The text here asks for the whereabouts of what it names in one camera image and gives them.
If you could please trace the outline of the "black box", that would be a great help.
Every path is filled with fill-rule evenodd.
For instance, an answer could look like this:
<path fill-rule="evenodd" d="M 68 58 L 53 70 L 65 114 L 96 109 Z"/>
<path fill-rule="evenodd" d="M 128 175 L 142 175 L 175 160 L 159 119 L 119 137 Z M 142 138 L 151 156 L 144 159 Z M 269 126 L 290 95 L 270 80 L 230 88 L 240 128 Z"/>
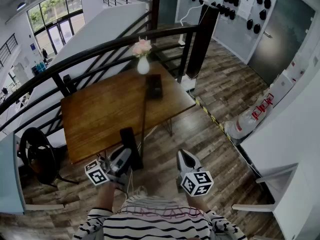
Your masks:
<path fill-rule="evenodd" d="M 129 156 L 129 165 L 133 171 L 142 170 L 144 168 L 143 161 L 138 151 L 135 135 L 132 127 L 126 127 L 120 130 L 122 144 L 125 148 L 129 148 L 131 154 Z"/>
<path fill-rule="evenodd" d="M 160 74 L 146 77 L 146 99 L 157 100 L 163 98 L 162 78 Z"/>

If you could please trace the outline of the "striped shirt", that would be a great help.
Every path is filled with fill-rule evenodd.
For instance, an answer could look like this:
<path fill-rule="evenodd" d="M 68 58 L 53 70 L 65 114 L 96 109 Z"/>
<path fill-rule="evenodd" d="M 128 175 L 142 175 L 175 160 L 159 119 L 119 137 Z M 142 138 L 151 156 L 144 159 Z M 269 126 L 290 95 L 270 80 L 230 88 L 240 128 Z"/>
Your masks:
<path fill-rule="evenodd" d="M 120 209 L 94 207 L 72 240 L 248 240 L 241 229 L 210 209 L 159 196 L 134 195 Z"/>

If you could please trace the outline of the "white vase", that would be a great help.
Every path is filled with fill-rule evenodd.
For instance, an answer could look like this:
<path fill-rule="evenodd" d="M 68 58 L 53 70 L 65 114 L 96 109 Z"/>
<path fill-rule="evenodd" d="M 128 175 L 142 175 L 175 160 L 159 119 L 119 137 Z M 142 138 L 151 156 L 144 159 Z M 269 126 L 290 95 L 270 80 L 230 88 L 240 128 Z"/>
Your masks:
<path fill-rule="evenodd" d="M 146 75 L 150 71 L 150 65 L 147 56 L 141 56 L 137 64 L 137 71 L 141 75 Z"/>

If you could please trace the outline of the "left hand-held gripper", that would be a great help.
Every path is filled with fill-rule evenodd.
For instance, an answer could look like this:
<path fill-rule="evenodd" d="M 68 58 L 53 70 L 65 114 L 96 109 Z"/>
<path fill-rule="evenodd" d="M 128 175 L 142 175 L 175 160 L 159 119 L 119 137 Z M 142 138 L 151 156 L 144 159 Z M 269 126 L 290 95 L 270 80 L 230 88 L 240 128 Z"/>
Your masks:
<path fill-rule="evenodd" d="M 110 158 L 100 156 L 84 167 L 85 174 L 95 185 L 113 182 L 120 186 L 125 185 L 126 172 L 131 166 L 130 148 L 119 147 L 115 149 Z"/>

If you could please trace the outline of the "white paper sheet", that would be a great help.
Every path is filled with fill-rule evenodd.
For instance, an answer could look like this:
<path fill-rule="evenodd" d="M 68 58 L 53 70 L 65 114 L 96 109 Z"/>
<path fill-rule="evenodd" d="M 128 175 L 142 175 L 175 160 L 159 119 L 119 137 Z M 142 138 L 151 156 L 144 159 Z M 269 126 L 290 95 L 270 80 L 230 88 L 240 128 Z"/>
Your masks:
<path fill-rule="evenodd" d="M 255 1 L 256 0 L 240 0 L 237 15 L 247 21 Z"/>

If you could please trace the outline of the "glass entrance doors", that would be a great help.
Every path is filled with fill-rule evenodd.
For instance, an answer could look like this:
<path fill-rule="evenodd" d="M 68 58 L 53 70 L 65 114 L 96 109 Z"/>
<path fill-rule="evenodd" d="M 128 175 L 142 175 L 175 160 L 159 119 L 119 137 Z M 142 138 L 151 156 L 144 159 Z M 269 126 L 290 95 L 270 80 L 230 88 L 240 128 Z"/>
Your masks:
<path fill-rule="evenodd" d="M 27 11 L 40 51 L 55 57 L 85 25 L 82 0 L 44 0 Z"/>

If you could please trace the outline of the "person's right forearm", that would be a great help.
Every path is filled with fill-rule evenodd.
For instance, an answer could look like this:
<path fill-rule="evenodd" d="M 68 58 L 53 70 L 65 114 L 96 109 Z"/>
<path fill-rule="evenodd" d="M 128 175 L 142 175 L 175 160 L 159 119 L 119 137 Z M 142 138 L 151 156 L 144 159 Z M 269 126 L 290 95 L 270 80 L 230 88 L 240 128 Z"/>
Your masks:
<path fill-rule="evenodd" d="M 185 194 L 187 203 L 190 207 L 196 208 L 198 210 L 201 210 L 203 212 L 208 212 L 210 208 L 207 206 L 207 204 L 203 201 L 203 199 L 200 196 L 190 196 L 188 193 Z"/>

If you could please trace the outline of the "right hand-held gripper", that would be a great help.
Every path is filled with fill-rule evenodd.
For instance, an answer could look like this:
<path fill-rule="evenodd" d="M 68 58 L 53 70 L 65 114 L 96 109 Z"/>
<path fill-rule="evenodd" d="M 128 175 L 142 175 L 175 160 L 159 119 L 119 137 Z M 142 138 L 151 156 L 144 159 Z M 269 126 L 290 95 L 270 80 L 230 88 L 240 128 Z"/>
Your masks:
<path fill-rule="evenodd" d="M 207 195 L 214 185 L 214 180 L 209 171 L 197 171 L 202 167 L 200 160 L 189 151 L 179 149 L 176 161 L 180 172 L 177 179 L 178 191 L 185 192 L 190 197 Z"/>

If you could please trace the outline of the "yellow black hazard tape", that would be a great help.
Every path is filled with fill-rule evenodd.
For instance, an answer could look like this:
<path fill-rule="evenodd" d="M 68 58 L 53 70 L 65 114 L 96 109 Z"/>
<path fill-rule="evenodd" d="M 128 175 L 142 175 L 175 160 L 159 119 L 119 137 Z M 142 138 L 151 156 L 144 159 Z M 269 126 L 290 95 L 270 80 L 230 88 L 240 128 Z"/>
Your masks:
<path fill-rule="evenodd" d="M 228 140 L 232 143 L 231 137 L 225 132 L 224 126 L 196 99 L 194 101 L 197 105 L 199 105 L 202 110 L 210 117 L 210 119 L 220 128 L 220 130 L 224 133 L 224 135 L 228 138 Z"/>

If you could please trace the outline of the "black hairpin table leg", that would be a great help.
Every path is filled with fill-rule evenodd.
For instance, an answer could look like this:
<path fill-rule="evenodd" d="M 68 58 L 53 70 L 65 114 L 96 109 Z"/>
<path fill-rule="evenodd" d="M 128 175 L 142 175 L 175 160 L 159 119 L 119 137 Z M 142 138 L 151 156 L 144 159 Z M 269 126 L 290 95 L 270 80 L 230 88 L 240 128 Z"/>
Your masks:
<path fill-rule="evenodd" d="M 164 123 L 162 123 L 163 128 L 167 131 L 170 137 L 173 136 L 173 126 L 172 126 L 172 119 L 166 120 Z"/>

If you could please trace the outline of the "dark wooden handrail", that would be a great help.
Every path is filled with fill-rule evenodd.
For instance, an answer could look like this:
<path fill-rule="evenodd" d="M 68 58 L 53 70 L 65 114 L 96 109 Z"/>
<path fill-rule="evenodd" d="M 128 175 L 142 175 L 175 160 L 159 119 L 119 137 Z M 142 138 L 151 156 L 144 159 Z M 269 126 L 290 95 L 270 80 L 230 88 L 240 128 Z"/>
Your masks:
<path fill-rule="evenodd" d="M 194 33 L 198 30 L 197 25 L 184 26 L 184 27 L 176 27 L 176 28 L 168 28 L 168 29 L 156 29 L 145 31 L 142 33 L 136 33 L 129 36 L 117 38 L 99 45 L 96 45 L 92 48 L 83 50 L 79 53 L 76 53 L 54 65 L 49 67 L 49 69 L 45 70 L 45 72 L 36 75 L 27 83 L 22 85 L 16 92 L 9 96 L 1 105 L 0 105 L 0 115 L 8 109 L 13 103 L 16 102 L 23 95 L 28 93 L 30 90 L 34 89 L 38 85 L 42 84 L 46 80 L 52 78 L 53 76 L 79 64 L 86 60 L 89 60 L 98 55 L 107 53 L 112 50 L 119 49 L 124 46 L 128 46 L 134 44 L 138 37 L 146 37 L 149 40 L 163 38 L 167 36 L 187 34 L 189 32 Z"/>

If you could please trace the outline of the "grey back door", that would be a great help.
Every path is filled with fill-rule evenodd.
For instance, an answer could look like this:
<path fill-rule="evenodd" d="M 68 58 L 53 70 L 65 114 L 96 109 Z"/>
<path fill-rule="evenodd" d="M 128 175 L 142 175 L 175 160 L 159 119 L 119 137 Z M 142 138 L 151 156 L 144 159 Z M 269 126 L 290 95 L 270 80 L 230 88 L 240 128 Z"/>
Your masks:
<path fill-rule="evenodd" d="M 178 0 L 160 0 L 159 1 L 159 24 L 174 24 Z"/>

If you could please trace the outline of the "plastic bag with red print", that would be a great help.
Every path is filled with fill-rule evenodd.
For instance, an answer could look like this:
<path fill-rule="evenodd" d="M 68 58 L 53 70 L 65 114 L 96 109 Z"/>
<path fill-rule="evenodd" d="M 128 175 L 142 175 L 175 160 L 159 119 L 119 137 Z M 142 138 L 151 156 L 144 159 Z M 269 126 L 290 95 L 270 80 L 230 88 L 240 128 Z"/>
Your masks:
<path fill-rule="evenodd" d="M 235 140 L 240 140 L 250 134 L 273 110 L 273 99 L 274 96 L 271 93 L 259 97 L 254 105 L 242 112 L 234 120 L 225 122 L 225 133 Z"/>

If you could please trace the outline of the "person's left forearm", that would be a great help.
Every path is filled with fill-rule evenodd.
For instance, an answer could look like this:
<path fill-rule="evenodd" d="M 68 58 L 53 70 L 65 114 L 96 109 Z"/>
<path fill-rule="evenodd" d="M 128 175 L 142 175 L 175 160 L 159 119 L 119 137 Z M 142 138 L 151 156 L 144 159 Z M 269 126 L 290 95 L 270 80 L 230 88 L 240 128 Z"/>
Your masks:
<path fill-rule="evenodd" d="M 116 187 L 117 184 L 111 181 L 102 184 L 99 188 L 94 207 L 112 211 Z"/>

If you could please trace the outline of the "teal partition panel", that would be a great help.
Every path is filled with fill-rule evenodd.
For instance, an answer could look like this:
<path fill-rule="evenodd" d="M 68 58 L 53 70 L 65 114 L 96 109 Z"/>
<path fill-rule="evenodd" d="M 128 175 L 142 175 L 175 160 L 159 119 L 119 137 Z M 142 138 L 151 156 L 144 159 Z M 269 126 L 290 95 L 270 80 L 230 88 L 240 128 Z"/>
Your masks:
<path fill-rule="evenodd" d="M 0 141 L 0 213 L 25 213 L 25 199 L 18 168 L 17 139 L 13 132 Z"/>

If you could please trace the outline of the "thick dark wooden newel post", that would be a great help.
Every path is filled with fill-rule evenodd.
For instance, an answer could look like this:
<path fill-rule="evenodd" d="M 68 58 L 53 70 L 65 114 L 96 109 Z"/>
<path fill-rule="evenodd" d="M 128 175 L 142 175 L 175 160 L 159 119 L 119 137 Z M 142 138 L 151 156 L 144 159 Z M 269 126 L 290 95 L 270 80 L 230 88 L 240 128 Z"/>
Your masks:
<path fill-rule="evenodd" d="M 195 78 L 202 67 L 220 10 L 210 5 L 204 5 L 201 9 L 198 30 L 192 45 L 192 50 L 186 69 L 186 75 Z"/>

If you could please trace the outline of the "black chair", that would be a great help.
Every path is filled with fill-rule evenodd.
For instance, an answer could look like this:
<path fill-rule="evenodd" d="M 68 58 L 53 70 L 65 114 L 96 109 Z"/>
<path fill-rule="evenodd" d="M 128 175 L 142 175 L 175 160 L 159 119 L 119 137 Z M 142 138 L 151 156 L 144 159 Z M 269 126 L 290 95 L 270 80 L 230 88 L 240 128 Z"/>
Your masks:
<path fill-rule="evenodd" d="M 18 157 L 31 169 L 41 184 L 55 188 L 53 183 L 59 179 L 77 185 L 77 181 L 65 179 L 60 175 L 61 162 L 66 151 L 66 146 L 53 147 L 40 129 L 30 127 L 20 138 Z"/>

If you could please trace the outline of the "slim dark wooden post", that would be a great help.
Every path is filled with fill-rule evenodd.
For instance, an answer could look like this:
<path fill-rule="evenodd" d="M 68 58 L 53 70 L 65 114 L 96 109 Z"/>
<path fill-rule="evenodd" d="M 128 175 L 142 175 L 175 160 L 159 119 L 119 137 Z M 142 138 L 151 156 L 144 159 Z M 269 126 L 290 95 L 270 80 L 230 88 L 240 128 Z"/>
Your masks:
<path fill-rule="evenodd" d="M 158 29 L 160 0 L 149 0 L 148 30 Z"/>

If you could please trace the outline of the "black metal railing bars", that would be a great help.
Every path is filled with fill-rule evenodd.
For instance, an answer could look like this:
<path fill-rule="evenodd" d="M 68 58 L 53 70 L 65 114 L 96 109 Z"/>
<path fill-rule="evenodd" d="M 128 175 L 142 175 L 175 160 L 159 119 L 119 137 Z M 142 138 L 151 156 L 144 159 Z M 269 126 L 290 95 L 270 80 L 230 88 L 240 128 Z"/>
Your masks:
<path fill-rule="evenodd" d="M 135 20 L 131 25 L 129 25 L 123 32 L 121 32 L 116 37 L 116 39 L 145 32 L 145 31 L 142 31 L 142 29 L 148 27 L 148 25 L 149 25 L 149 21 L 146 20 L 146 17 L 148 17 L 148 16 L 149 16 L 149 11 L 145 12 L 142 16 L 140 16 L 137 20 Z M 187 61 L 187 57 L 188 57 L 188 53 L 189 53 L 189 49 L 190 49 L 190 45 L 191 45 L 191 40 L 192 40 L 193 34 L 196 32 L 184 33 L 186 35 L 186 38 L 185 38 L 185 44 L 180 45 L 180 47 L 183 49 L 183 52 L 181 55 L 172 56 L 172 57 L 169 57 L 165 60 L 161 60 L 161 62 L 160 62 L 162 65 L 164 65 L 165 63 L 170 62 L 170 61 L 174 61 L 177 59 L 181 60 L 179 66 L 169 69 L 170 74 L 176 73 L 175 78 L 177 79 L 178 82 L 181 82 L 182 77 L 184 75 L 184 69 L 185 69 L 185 65 L 186 65 L 186 61 Z M 38 97 L 36 100 L 26 104 L 15 115 L 13 115 L 11 118 L 9 118 L 5 123 L 0 124 L 0 132 L 5 130 L 5 128 L 7 126 L 9 126 L 17 118 L 22 116 L 25 112 L 29 111 L 31 108 L 35 107 L 37 104 L 41 103 L 42 101 L 46 100 L 47 98 L 56 94 L 57 92 L 61 92 L 64 97 L 70 96 L 71 94 L 77 92 L 77 86 L 81 83 L 82 80 L 86 79 L 88 82 L 90 82 L 91 79 L 93 77 L 95 77 L 96 74 L 99 75 L 97 77 L 97 79 L 100 80 L 102 78 L 102 76 L 110 68 L 117 66 L 117 65 L 120 65 L 120 64 L 123 64 L 125 62 L 130 62 L 130 61 L 134 60 L 135 57 L 133 55 L 124 57 L 124 54 L 135 43 L 127 45 L 127 46 L 123 46 L 123 47 L 115 49 L 115 50 L 111 50 L 109 52 L 100 54 L 98 56 L 95 56 L 94 57 L 95 60 L 84 71 L 84 73 L 80 74 L 79 76 L 77 76 L 75 78 L 70 79 L 67 82 L 63 82 L 62 78 L 59 75 L 60 73 L 49 78 L 54 81 L 56 87 L 53 88 L 52 90 L 49 90 L 48 92 L 42 92 L 42 95 L 40 97 Z"/>

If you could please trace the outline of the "large grey door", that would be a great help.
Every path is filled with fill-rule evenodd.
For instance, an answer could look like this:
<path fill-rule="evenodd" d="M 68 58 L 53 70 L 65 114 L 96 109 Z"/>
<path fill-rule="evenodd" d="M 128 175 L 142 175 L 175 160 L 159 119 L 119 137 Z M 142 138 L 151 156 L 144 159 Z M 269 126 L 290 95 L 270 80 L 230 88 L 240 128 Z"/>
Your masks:
<path fill-rule="evenodd" d="M 316 11 L 302 0 L 276 0 L 248 65 L 270 85 L 287 69 L 300 49 Z"/>

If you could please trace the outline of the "white cabinet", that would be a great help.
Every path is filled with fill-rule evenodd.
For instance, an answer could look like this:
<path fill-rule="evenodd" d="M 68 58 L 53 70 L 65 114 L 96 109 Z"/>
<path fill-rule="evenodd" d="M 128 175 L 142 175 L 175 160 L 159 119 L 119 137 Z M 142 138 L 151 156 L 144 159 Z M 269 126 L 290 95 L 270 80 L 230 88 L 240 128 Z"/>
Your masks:
<path fill-rule="evenodd" d="M 263 176 L 299 164 L 306 177 L 311 205 L 298 240 L 320 237 L 320 75 L 273 120 L 265 122 L 241 143 Z"/>

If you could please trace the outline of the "pink flower bouquet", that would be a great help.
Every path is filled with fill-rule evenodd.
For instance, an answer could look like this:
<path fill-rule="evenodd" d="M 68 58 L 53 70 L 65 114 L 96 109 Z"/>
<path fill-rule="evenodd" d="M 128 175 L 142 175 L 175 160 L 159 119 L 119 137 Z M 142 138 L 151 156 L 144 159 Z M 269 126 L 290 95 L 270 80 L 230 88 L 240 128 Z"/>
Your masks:
<path fill-rule="evenodd" d="M 133 45 L 132 53 L 136 58 L 147 56 L 152 49 L 151 41 L 147 38 L 139 38 L 138 42 Z"/>

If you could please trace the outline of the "white box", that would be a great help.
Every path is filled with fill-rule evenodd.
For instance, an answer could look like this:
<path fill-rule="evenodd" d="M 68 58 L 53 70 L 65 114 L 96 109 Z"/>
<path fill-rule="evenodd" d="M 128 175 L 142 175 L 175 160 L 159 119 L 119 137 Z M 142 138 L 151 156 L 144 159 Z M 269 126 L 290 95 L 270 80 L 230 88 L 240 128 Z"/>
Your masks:
<path fill-rule="evenodd" d="M 288 74 L 283 71 L 277 79 L 270 85 L 268 94 L 270 94 L 272 100 L 272 107 L 274 108 L 284 97 L 285 95 L 292 89 L 295 81 L 292 80 Z"/>

